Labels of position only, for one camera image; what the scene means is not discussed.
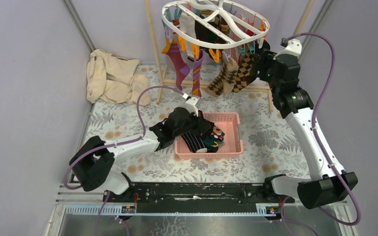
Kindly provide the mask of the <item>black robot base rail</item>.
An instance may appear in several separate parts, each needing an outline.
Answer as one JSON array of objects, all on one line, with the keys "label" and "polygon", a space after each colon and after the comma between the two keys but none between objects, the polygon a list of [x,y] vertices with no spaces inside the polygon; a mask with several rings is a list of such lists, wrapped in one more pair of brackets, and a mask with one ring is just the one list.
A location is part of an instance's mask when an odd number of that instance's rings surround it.
[{"label": "black robot base rail", "polygon": [[135,182],[122,194],[104,194],[124,204],[122,213],[262,215],[279,217],[283,198],[261,183]]}]

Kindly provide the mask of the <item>navy santa sock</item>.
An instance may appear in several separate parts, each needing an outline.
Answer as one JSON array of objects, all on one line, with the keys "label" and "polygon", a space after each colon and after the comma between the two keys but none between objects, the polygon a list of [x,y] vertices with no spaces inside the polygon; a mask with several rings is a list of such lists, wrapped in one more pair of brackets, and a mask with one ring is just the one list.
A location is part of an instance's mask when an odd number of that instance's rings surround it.
[{"label": "navy santa sock", "polygon": [[207,148],[207,152],[216,153],[219,150],[220,145],[221,145],[220,141],[212,141],[212,143]]}]

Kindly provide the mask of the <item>black pinstriped sock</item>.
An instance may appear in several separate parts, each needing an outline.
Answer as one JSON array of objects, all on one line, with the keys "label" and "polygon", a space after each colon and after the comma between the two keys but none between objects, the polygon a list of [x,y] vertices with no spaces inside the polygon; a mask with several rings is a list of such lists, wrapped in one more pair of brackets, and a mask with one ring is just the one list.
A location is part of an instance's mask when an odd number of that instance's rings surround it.
[{"label": "black pinstriped sock", "polygon": [[201,137],[192,133],[183,134],[181,137],[192,153],[206,153],[208,151]]}]

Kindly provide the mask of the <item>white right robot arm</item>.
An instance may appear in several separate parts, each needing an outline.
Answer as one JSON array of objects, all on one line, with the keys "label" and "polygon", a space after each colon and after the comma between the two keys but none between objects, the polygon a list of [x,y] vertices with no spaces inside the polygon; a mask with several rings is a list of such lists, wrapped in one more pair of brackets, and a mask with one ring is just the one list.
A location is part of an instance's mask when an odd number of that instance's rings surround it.
[{"label": "white right robot arm", "polygon": [[288,177],[285,174],[265,178],[262,195],[266,201],[276,202],[281,196],[299,199],[308,209],[343,201],[358,178],[347,172],[335,158],[313,119],[314,105],[308,93],[299,87],[300,64],[294,55],[263,50],[254,63],[253,72],[269,84],[275,108],[294,132],[306,158],[309,179]]}]

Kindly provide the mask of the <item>teal green sock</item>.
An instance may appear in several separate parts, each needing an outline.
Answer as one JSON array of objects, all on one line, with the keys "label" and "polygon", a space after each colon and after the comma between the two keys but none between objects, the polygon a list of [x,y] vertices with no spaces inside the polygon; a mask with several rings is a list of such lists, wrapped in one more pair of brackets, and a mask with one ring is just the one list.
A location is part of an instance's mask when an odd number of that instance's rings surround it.
[{"label": "teal green sock", "polygon": [[212,143],[212,141],[220,141],[221,145],[220,147],[224,146],[224,136],[225,133],[222,129],[218,128],[217,126],[214,126],[213,132],[211,135],[207,136],[205,139],[203,139],[203,143],[208,146]]}]

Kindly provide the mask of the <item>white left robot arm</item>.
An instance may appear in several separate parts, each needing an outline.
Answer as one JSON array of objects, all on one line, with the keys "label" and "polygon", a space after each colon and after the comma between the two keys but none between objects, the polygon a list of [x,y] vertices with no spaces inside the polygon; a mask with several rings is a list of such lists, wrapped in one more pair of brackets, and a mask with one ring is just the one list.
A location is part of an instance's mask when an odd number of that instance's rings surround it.
[{"label": "white left robot arm", "polygon": [[114,193],[121,202],[132,198],[133,189],[124,174],[112,170],[118,159],[150,154],[174,144],[184,134],[207,135],[212,132],[212,122],[201,111],[190,113],[183,107],[174,109],[167,118],[150,127],[142,137],[131,136],[111,144],[99,136],[88,139],[71,158],[67,172],[72,172],[80,185],[91,192],[98,188]]}]

